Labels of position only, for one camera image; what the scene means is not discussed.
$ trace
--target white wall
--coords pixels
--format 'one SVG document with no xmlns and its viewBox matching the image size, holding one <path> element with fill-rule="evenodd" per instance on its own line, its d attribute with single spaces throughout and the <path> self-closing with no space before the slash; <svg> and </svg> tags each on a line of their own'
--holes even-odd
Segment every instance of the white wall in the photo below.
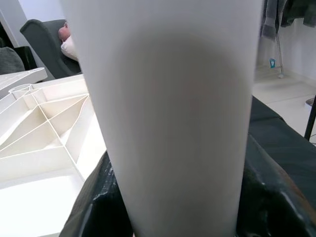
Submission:
<svg viewBox="0 0 316 237">
<path fill-rule="evenodd" d="M 40 21 L 65 19 L 59 0 L 19 0 L 26 18 Z"/>
<path fill-rule="evenodd" d="M 0 21 L 8 34 L 14 47 L 29 46 L 32 50 L 35 62 L 38 67 L 45 67 L 47 79 L 54 79 L 54 76 L 46 68 L 41 59 L 34 52 L 28 41 L 21 34 L 20 29 L 27 21 L 27 17 L 18 0 L 0 0 Z"/>
<path fill-rule="evenodd" d="M 302 19 L 296 19 L 292 26 L 280 28 L 279 37 L 285 72 L 316 80 L 316 29 L 303 25 Z M 269 58 L 278 61 L 277 43 L 260 39 L 257 62 L 267 65 Z"/>
</svg>

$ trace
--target metal pole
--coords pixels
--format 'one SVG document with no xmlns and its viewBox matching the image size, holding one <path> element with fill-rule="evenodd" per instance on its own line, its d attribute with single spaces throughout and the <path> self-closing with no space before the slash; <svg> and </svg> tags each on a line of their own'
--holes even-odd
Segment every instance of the metal pole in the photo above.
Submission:
<svg viewBox="0 0 316 237">
<path fill-rule="evenodd" d="M 280 39 L 278 37 L 278 34 L 276 35 L 276 43 L 277 43 L 277 48 L 278 48 L 278 58 L 280 61 L 280 69 L 281 69 L 281 74 L 279 75 L 279 78 L 282 78 L 282 77 L 284 77 L 284 68 L 283 68 L 283 61 L 282 61 Z"/>
<path fill-rule="evenodd" d="M 304 135 L 304 137 L 308 141 L 311 138 L 311 134 L 312 134 L 313 126 L 314 126 L 314 123 L 315 123 L 315 119 L 316 119 L 316 96 L 314 98 L 314 102 L 313 102 L 313 105 L 312 105 L 310 117 L 308 119 L 307 126 L 306 126 L 306 131 L 305 131 L 305 135 Z"/>
</svg>

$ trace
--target hanging towel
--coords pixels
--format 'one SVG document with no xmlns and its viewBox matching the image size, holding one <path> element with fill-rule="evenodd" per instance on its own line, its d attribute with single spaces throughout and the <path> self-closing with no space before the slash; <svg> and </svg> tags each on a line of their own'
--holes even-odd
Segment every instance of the hanging towel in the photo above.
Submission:
<svg viewBox="0 0 316 237">
<path fill-rule="evenodd" d="M 261 36 L 274 40 L 280 26 L 286 0 L 265 0 L 263 6 Z"/>
<path fill-rule="evenodd" d="M 304 25 L 315 27 L 316 0 L 288 0 L 284 8 L 281 26 L 292 25 L 296 18 L 304 18 Z"/>
</svg>

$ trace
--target white pillow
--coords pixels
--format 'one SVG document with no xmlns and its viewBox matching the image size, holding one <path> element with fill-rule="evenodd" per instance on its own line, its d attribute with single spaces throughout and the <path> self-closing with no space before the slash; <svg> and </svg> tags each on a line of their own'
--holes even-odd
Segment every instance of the white pillow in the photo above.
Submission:
<svg viewBox="0 0 316 237">
<path fill-rule="evenodd" d="M 66 41 L 63 42 L 60 48 L 61 48 L 62 53 L 66 57 L 78 61 L 75 45 L 73 42 L 73 38 L 71 36 L 69 36 L 68 39 L 66 39 Z"/>
</svg>

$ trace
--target dark trash bag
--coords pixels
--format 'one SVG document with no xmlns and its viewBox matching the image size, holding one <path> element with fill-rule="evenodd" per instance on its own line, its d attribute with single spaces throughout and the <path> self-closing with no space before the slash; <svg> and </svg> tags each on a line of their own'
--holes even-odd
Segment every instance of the dark trash bag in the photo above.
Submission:
<svg viewBox="0 0 316 237">
<path fill-rule="evenodd" d="M 248 136 L 239 237 L 316 237 L 316 213 L 287 173 Z"/>
<path fill-rule="evenodd" d="M 133 230 L 105 152 L 84 183 L 59 237 L 132 237 Z"/>
<path fill-rule="evenodd" d="M 105 153 L 85 182 L 60 237 L 131 237 L 132 233 Z M 237 234 L 316 237 L 315 210 L 287 173 L 251 136 L 247 142 Z"/>
</svg>

